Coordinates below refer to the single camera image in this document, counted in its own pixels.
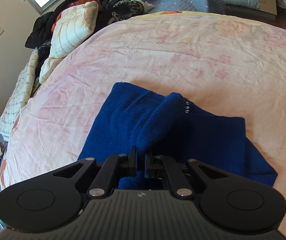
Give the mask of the cardboard box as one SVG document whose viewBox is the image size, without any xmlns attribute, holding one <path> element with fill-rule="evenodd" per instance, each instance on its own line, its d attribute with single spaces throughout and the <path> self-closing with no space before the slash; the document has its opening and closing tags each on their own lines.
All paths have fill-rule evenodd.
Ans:
<svg viewBox="0 0 286 240">
<path fill-rule="evenodd" d="M 277 5 L 275 0 L 258 0 L 259 10 L 272 15 L 277 15 Z"/>
</svg>

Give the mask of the black clothes on bed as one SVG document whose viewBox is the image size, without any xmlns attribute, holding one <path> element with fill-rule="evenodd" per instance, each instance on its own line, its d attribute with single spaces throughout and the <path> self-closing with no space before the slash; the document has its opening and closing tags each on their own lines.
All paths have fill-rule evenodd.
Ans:
<svg viewBox="0 0 286 240">
<path fill-rule="evenodd" d="M 25 47 L 35 49 L 50 39 L 52 37 L 52 26 L 56 22 L 57 16 L 63 10 L 67 9 L 69 4 L 76 1 L 78 0 L 65 0 L 54 11 L 49 11 L 37 18 L 33 25 L 32 32 L 25 42 Z"/>
</svg>

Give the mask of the pink floral bed sheet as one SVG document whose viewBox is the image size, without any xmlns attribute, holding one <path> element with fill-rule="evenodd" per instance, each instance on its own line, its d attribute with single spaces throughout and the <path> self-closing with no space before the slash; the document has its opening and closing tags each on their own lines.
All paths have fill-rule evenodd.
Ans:
<svg viewBox="0 0 286 240">
<path fill-rule="evenodd" d="M 76 161 L 117 82 L 177 92 L 215 115 L 243 117 L 286 199 L 286 30 L 201 12 L 116 22 L 70 53 L 20 110 L 1 187 Z M 286 215 L 280 230 L 286 236 Z"/>
</svg>

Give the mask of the cream quilted puffer jacket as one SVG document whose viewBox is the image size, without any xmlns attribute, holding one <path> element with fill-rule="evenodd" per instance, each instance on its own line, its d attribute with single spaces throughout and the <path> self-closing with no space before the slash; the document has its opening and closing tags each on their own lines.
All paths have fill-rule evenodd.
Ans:
<svg viewBox="0 0 286 240">
<path fill-rule="evenodd" d="M 61 13 L 52 35 L 49 57 L 40 70 L 41 84 L 66 56 L 94 32 L 98 12 L 98 3 L 92 1 L 69 7 Z"/>
</svg>

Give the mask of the leopard print garment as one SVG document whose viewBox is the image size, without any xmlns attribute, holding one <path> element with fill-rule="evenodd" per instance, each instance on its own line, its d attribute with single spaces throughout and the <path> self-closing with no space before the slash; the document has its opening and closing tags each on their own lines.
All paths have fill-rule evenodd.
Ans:
<svg viewBox="0 0 286 240">
<path fill-rule="evenodd" d="M 112 17 L 116 22 L 144 14 L 144 6 L 139 1 L 123 0 L 113 6 Z"/>
</svg>

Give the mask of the light blue knit blanket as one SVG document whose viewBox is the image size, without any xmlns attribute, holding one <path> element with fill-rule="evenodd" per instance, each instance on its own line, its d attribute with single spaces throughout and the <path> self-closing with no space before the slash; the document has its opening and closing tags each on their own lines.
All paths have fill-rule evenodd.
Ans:
<svg viewBox="0 0 286 240">
<path fill-rule="evenodd" d="M 142 0 L 154 7 L 150 13 L 162 11 L 195 11 L 225 14 L 222 0 Z"/>
</svg>

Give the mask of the white text-print quilt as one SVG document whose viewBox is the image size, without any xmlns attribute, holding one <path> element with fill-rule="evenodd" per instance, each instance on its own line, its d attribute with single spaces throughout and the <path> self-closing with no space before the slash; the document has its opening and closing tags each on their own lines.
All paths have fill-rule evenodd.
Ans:
<svg viewBox="0 0 286 240">
<path fill-rule="evenodd" d="M 10 133 L 20 109 L 27 104 L 31 97 L 32 87 L 36 79 L 35 73 L 38 63 L 39 56 L 36 48 L 32 51 L 29 61 L 20 72 L 15 88 L 0 116 L 0 135 L 5 141 L 9 140 Z"/>
</svg>

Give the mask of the blue beaded knit sweater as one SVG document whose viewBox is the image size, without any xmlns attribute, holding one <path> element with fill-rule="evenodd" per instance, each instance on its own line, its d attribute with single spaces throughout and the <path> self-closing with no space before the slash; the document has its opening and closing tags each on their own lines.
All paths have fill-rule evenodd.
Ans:
<svg viewBox="0 0 286 240">
<path fill-rule="evenodd" d="M 274 185 L 277 172 L 247 139 L 245 120 L 204 111 L 179 93 L 163 96 L 130 83 L 114 84 L 88 134 L 79 159 L 98 162 L 138 150 L 138 174 L 120 181 L 140 189 L 146 154 L 196 159 L 224 171 Z"/>
</svg>

